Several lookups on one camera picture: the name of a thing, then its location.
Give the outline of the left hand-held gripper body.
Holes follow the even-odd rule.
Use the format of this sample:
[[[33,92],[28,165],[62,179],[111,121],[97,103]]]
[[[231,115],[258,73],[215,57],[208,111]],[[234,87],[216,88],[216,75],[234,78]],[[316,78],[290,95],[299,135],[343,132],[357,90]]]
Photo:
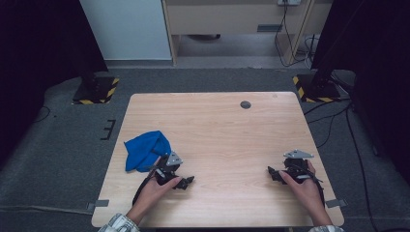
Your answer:
[[[162,186],[176,177],[176,170],[183,160],[173,151],[160,156],[151,168],[150,177],[154,176],[157,183]]]

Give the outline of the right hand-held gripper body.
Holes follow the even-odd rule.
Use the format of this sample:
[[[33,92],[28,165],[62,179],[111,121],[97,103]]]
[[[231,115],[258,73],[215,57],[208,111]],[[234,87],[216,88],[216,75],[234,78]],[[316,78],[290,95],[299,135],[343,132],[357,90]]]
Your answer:
[[[285,157],[285,172],[298,184],[313,177],[313,174],[308,170],[308,159],[313,158],[312,154],[301,150],[293,150],[283,156]]]

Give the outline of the blue microfibre cloth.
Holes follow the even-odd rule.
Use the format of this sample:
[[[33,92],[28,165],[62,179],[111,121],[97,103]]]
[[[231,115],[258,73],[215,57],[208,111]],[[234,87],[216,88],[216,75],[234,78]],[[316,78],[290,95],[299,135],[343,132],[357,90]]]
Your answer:
[[[171,147],[168,139],[159,130],[148,131],[125,142],[128,152],[125,170],[148,172],[159,157],[169,155]]]

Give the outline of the person's right hand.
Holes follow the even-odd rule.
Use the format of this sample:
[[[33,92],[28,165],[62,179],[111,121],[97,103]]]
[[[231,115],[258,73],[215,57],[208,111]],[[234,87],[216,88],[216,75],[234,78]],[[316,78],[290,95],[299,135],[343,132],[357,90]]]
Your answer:
[[[284,171],[280,171],[279,175],[312,218],[326,212],[318,187],[312,179],[305,179],[301,184],[298,184]]]

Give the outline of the person's left hand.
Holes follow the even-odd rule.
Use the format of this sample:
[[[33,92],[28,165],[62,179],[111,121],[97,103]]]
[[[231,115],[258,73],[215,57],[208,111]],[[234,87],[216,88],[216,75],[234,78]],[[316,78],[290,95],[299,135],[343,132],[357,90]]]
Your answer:
[[[180,181],[181,177],[171,179],[164,185],[151,178],[139,194],[134,207],[140,214],[146,214],[166,193],[172,190]]]

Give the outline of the grey tape strip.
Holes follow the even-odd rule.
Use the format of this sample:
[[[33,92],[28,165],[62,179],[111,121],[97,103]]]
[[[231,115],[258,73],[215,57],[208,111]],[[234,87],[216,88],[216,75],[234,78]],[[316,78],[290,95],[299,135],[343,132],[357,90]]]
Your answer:
[[[93,212],[98,207],[107,207],[108,204],[109,204],[108,199],[96,200],[94,203],[88,203],[86,205],[86,210],[89,211],[89,212]]]
[[[334,207],[346,207],[348,205],[347,201],[345,199],[333,199],[333,200],[328,200],[325,202],[326,206],[328,208],[334,208]]]

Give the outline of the plaid shirt sleeve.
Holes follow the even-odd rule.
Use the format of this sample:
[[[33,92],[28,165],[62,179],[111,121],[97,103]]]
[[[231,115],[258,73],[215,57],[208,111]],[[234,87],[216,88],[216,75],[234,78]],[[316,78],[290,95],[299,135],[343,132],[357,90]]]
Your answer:
[[[343,228],[335,225],[320,225],[309,229],[308,232],[345,232]]]
[[[139,227],[123,214],[115,214],[98,232],[140,232]]]

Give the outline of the black stand with striped base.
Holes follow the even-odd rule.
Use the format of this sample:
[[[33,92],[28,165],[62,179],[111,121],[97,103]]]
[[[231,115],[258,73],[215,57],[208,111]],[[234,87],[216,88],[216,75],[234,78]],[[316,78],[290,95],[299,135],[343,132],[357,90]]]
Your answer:
[[[340,93],[331,78],[332,71],[320,68],[315,73],[297,74],[292,78],[302,102],[337,102]]]
[[[73,96],[73,104],[108,103],[118,82],[114,76],[96,76],[93,72],[86,72]]]

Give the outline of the black curtain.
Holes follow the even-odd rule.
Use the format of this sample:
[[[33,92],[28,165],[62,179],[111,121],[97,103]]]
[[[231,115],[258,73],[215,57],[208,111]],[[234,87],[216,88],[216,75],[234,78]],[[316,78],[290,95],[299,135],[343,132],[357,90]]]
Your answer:
[[[0,0],[0,169],[77,61],[107,70],[80,0]]]
[[[410,0],[334,0],[312,67],[356,75],[353,101],[377,151],[410,183]]]

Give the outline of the white panel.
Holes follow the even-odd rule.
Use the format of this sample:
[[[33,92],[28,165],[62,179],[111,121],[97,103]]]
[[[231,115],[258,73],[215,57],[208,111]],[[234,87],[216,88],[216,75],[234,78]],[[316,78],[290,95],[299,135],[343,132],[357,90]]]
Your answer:
[[[80,0],[102,57],[171,60],[161,0]]]

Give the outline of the beige wooden desk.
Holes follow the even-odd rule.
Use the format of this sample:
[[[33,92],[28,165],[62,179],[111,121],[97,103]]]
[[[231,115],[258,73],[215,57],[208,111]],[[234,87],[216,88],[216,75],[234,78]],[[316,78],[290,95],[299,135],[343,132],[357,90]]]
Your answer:
[[[296,7],[277,1],[161,0],[172,58],[182,35],[276,32],[279,54],[293,63],[303,37],[322,32],[334,0],[302,0]]]

